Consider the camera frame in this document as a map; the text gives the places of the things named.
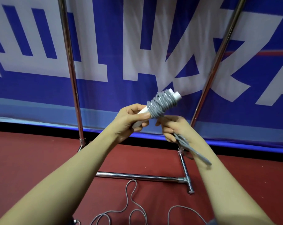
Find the floor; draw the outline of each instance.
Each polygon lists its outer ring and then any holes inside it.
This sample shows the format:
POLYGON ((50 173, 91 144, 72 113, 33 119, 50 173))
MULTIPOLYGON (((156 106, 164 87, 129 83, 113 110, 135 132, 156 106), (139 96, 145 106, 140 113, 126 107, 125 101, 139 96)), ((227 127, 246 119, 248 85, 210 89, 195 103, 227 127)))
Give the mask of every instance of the floor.
MULTIPOLYGON (((49 136, 0 132, 0 217, 39 181, 62 165, 79 147, 78 140, 49 136)), ((219 156, 224 165, 270 218, 283 225, 283 162, 219 156)), ((188 195, 184 184, 138 181, 133 199, 147 212, 148 224, 167 223, 173 205, 184 205, 199 212, 209 221, 213 212, 194 161, 186 159, 195 194, 188 195)), ((107 157, 101 171, 162 175, 183 175, 176 151, 118 145, 107 157)), ((99 213, 120 210, 126 204, 125 185, 128 180, 95 178, 74 217, 83 225, 99 213)), ((132 192, 134 184, 128 187, 132 192)), ((128 224, 128 216, 136 206, 111 214, 113 224, 128 224)), ((102 224, 108 224, 103 218, 102 224)), ((144 224, 136 212, 132 224, 144 224)), ((203 224, 193 212, 175 208, 170 224, 203 224)))

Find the jump rope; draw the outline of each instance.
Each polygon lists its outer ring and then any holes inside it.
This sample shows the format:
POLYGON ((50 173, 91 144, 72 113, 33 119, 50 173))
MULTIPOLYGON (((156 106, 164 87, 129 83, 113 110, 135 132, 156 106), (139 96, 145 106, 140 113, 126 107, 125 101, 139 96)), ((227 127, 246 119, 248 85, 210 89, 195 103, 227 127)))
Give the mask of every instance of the jump rope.
MULTIPOLYGON (((174 93, 171 89, 168 89, 168 90, 165 90, 165 91, 162 91, 162 92, 158 92, 156 94, 156 96, 151 100, 151 101, 148 101, 147 102, 147 106, 141 110, 139 113, 146 113, 146 112, 149 112, 151 114, 151 118, 159 118, 159 117, 163 117, 164 113, 166 110, 174 107, 177 105, 177 101, 181 99, 181 96, 178 92, 174 93)), ((132 127, 133 128, 136 128, 138 126, 140 126, 142 124, 142 121, 138 121, 136 122, 132 127)), ((175 136, 175 139, 177 140, 177 144, 179 145, 179 147, 181 149, 185 149, 185 150, 188 150, 190 152, 192 152, 193 154, 197 155, 205 164, 207 164, 208 166, 211 166, 211 162, 205 158, 203 155, 201 155, 200 153, 198 153, 195 149, 193 149, 188 141, 181 135, 177 135, 175 133, 173 133, 174 136, 175 136)), ((129 199, 128 199, 128 193, 127 193, 127 187, 128 187, 128 184, 131 183, 132 181, 135 182, 135 188, 133 190, 133 192, 131 193, 131 196, 130 196, 130 200, 136 204, 140 209, 134 209, 130 215, 129 215, 129 225, 131 225, 131 222, 130 222, 130 219, 131 219, 131 216, 133 214, 133 212, 135 211, 139 211, 143 214, 144 218, 145 218, 145 225, 148 225, 147 223, 147 214, 146 214, 146 211, 143 209, 143 207, 141 207, 138 203, 136 203, 135 201, 132 200, 132 195, 137 187, 137 181, 132 179, 130 180, 126 187, 125 187, 125 194, 126 194, 126 199, 127 199, 127 203, 126 203, 126 206, 124 207, 123 210, 120 210, 120 211, 115 211, 115 210, 110 210, 110 211, 107 211, 107 212, 104 212, 104 213, 101 213, 99 215, 97 215, 93 220, 92 222, 90 223, 90 225, 92 225, 96 219, 97 222, 96 222, 96 225, 98 225, 98 222, 99 220, 103 217, 103 216, 106 216, 108 218, 108 221, 109 221, 109 225, 111 225, 111 219, 108 215, 108 213, 110 212, 116 212, 116 213, 121 213, 121 212, 124 212, 128 206, 128 202, 129 202, 129 199)), ((193 212, 195 212, 202 220, 205 224, 207 224, 207 222, 202 218, 202 216, 196 212, 195 210, 193 210, 192 208, 188 208, 188 207, 185 207, 185 206, 181 206, 181 205, 175 205, 175 206, 172 206, 170 208, 170 210, 168 211, 168 225, 169 225, 169 216, 170 216, 170 211, 175 208, 175 207, 181 207, 181 208, 186 208, 186 209, 189 209, 193 212)))

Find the forearm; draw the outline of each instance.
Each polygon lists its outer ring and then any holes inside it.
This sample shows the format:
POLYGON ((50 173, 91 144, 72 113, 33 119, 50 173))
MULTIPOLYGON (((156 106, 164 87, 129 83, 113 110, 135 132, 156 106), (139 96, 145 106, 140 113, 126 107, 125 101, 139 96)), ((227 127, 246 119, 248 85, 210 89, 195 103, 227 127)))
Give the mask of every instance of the forearm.
POLYGON ((0 224, 62 224, 71 218, 109 151, 115 136, 104 130, 82 151, 48 175, 16 203, 0 224))
POLYGON ((198 134, 190 144, 212 163, 209 168, 194 156, 215 217, 222 224, 273 224, 198 134))

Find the hand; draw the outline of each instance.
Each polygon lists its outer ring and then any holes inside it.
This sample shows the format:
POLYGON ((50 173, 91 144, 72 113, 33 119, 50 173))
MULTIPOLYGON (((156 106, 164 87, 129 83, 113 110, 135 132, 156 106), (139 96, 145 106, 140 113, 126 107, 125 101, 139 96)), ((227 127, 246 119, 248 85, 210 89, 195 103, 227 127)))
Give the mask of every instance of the hand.
POLYGON ((117 137, 116 143, 119 144, 126 138, 128 138, 133 132, 139 132, 143 127, 149 124, 148 119, 150 118, 150 113, 137 114, 146 105, 140 105, 138 103, 126 106, 120 109, 119 113, 115 119, 110 123, 107 129, 110 129, 117 137), (141 126, 132 129, 131 126, 137 121, 143 121, 141 126))
POLYGON ((176 142, 172 133, 180 134, 189 143, 192 143, 195 137, 199 137, 199 134, 181 116, 165 115, 164 117, 160 117, 156 122, 156 126, 159 125, 162 127, 162 133, 166 137, 166 140, 171 143, 176 142))

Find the chrome pole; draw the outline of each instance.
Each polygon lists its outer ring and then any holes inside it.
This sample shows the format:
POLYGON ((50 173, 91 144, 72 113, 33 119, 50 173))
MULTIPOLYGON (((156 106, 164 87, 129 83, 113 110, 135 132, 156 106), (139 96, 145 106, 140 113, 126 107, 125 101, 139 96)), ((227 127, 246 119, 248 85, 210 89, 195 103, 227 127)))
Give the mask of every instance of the chrome pole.
POLYGON ((233 33, 233 30, 234 30, 234 28, 235 28, 235 26, 236 26, 236 23, 237 23, 237 21, 238 21, 238 18, 239 18, 239 16, 240 16, 240 13, 241 13, 241 11, 242 11, 242 9, 243 9, 243 7, 244 7, 245 1, 246 1, 246 0, 239 0, 239 2, 238 2, 238 4, 237 4, 237 7, 235 8, 235 10, 234 10, 234 12, 233 12, 233 14, 232 14, 232 16, 231 16, 231 19, 230 19, 229 24, 228 24, 228 26, 227 26, 227 29, 226 29, 226 32, 225 32, 223 41, 222 41, 222 43, 221 43, 220 48, 218 49, 218 51, 217 51, 217 53, 216 53, 215 60, 214 60, 214 63, 213 63, 213 65, 212 65, 212 69, 211 69, 211 71, 210 71, 210 73, 209 73, 208 79, 207 79, 206 84, 205 84, 205 86, 204 86, 204 88, 203 88, 201 98, 200 98, 200 100, 199 100, 199 102, 198 102, 198 105, 197 105, 197 108, 196 108, 196 110, 195 110, 194 116, 192 117, 192 121, 191 121, 191 123, 190 123, 190 125, 191 125, 192 127, 195 126, 195 123, 196 123, 196 121, 197 121, 197 118, 198 118, 198 116, 199 116, 199 114, 200 114, 200 111, 201 111, 201 109, 202 109, 202 106, 203 106, 203 104, 204 104, 204 101, 205 101, 205 99, 206 99, 206 96, 207 96, 207 94, 208 94, 208 91, 209 91, 209 89, 210 89, 210 87, 211 87, 211 84, 212 84, 212 82, 213 82, 213 79, 214 79, 214 77, 215 77, 215 74, 216 74, 216 72, 217 72, 217 70, 218 70, 219 64, 221 63, 222 58, 223 58, 223 56, 224 56, 224 54, 225 54, 227 45, 228 45, 228 43, 229 43, 229 41, 230 41, 230 37, 231 37, 231 35, 232 35, 232 33, 233 33))
POLYGON ((195 191, 192 188, 192 181, 191 181, 191 179, 189 177, 189 174, 188 174, 188 171, 187 171, 187 167, 186 167, 186 164, 185 164, 185 161, 183 159, 183 155, 182 154, 183 154, 183 149, 180 148, 179 151, 178 151, 178 155, 179 155, 179 158, 180 158, 180 161, 181 161, 181 164, 182 164, 182 167, 183 167, 184 175, 185 175, 184 180, 185 180, 185 182, 187 184, 187 187, 188 187, 188 193, 189 194, 193 194, 193 193, 195 193, 195 191))
POLYGON ((80 140, 80 148, 78 149, 78 151, 80 151, 83 147, 85 147, 85 140, 83 136, 83 125, 82 125, 78 89, 77 89, 77 83, 76 83, 76 72, 75 72, 71 36, 70 36, 70 30, 69 30, 69 24, 68 24, 68 13, 67 13, 66 0, 58 0, 58 6, 59 6, 59 12, 60 12, 60 18, 61 18, 62 31, 64 34, 65 48, 66 48, 66 53, 67 53, 70 79, 71 79, 71 84, 72 84, 76 118, 77 118, 77 123, 78 123, 79 140, 80 140))
POLYGON ((141 181, 162 181, 162 182, 187 183, 186 178, 174 178, 174 177, 152 176, 152 175, 135 175, 135 174, 111 173, 111 172, 102 172, 102 171, 97 172, 96 177, 135 179, 135 180, 141 180, 141 181))

